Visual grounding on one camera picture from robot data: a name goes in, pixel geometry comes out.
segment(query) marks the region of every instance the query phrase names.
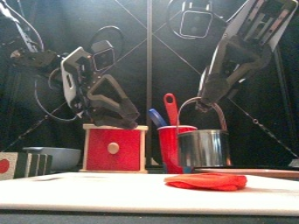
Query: red wooden box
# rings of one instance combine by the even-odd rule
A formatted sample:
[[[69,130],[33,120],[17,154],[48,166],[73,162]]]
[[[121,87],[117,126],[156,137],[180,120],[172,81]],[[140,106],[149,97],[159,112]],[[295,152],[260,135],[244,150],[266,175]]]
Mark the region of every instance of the red wooden box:
[[[147,172],[147,126],[120,129],[84,124],[87,131],[81,172]]]

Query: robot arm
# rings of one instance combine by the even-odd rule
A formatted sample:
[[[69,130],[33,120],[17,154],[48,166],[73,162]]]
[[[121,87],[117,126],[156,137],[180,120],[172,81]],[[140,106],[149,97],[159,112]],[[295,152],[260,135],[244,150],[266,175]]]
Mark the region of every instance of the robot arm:
[[[91,45],[91,52],[79,47],[63,58],[56,52],[36,47],[37,44],[27,36],[11,11],[5,0],[0,0],[0,49],[11,63],[43,70],[60,67],[64,97],[76,116],[97,126],[133,129],[139,117],[136,107],[115,78],[108,74],[103,75],[115,65],[113,46],[104,40]],[[51,116],[43,105],[39,105]]]
[[[247,0],[200,77],[196,109],[208,111],[212,103],[267,65],[296,6],[295,0]]]

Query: white tabletop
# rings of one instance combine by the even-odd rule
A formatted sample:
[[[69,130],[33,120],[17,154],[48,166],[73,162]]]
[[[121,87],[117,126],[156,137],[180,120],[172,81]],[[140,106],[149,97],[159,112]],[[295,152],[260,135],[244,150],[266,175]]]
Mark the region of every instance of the white tabletop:
[[[0,209],[299,216],[299,182],[247,176],[235,192],[187,190],[164,174],[61,173],[0,181]]]

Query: gray container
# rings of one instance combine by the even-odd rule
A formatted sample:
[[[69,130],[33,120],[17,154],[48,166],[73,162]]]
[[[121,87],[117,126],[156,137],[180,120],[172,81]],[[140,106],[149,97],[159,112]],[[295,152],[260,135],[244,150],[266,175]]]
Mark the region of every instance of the gray container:
[[[196,102],[200,97],[191,98],[180,107]],[[230,133],[222,109],[212,105],[219,115],[220,129],[199,129],[177,134],[180,166],[220,167],[230,166]]]

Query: red towel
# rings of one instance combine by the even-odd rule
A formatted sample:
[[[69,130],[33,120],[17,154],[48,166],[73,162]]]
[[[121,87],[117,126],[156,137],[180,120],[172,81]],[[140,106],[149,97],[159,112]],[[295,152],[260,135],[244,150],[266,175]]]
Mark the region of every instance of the red towel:
[[[246,187],[247,177],[227,173],[180,174],[164,179],[168,186],[185,189],[210,189],[216,191],[236,191]]]

